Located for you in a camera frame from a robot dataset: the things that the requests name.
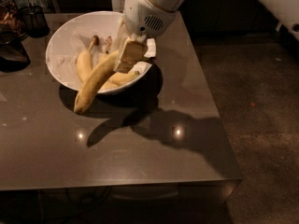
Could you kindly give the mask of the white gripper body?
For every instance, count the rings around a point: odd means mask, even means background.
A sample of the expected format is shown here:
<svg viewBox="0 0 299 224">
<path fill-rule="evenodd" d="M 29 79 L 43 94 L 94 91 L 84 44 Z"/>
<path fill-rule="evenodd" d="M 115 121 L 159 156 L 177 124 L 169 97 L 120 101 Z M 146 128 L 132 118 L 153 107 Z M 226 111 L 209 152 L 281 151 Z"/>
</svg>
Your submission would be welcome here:
<svg viewBox="0 0 299 224">
<path fill-rule="evenodd" d="M 176 11 L 172 0 L 125 0 L 123 15 L 130 33 L 155 38 L 173 22 Z"/>
</svg>

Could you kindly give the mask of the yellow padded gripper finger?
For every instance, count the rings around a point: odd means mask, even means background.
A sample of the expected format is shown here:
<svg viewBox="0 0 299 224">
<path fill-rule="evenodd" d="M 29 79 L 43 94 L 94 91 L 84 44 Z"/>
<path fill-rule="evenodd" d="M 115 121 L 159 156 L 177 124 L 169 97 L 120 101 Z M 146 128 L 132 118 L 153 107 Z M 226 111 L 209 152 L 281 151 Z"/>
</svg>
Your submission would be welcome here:
<svg viewBox="0 0 299 224">
<path fill-rule="evenodd" d="M 114 47 L 117 51 L 114 71 L 120 73 L 128 73 L 148 51 L 147 40 L 132 39 L 128 35 L 118 36 Z"/>
</svg>

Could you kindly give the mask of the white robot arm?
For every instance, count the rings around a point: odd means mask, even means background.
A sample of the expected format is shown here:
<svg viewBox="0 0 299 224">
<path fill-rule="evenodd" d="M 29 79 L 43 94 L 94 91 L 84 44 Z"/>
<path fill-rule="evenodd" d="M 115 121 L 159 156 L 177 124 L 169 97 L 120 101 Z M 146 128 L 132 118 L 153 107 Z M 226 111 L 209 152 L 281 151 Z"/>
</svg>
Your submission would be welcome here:
<svg viewBox="0 0 299 224">
<path fill-rule="evenodd" d="M 147 52 L 147 40 L 162 35 L 185 0 L 124 0 L 114 70 L 129 72 Z M 299 0 L 258 0 L 293 36 L 298 36 Z"/>
</svg>

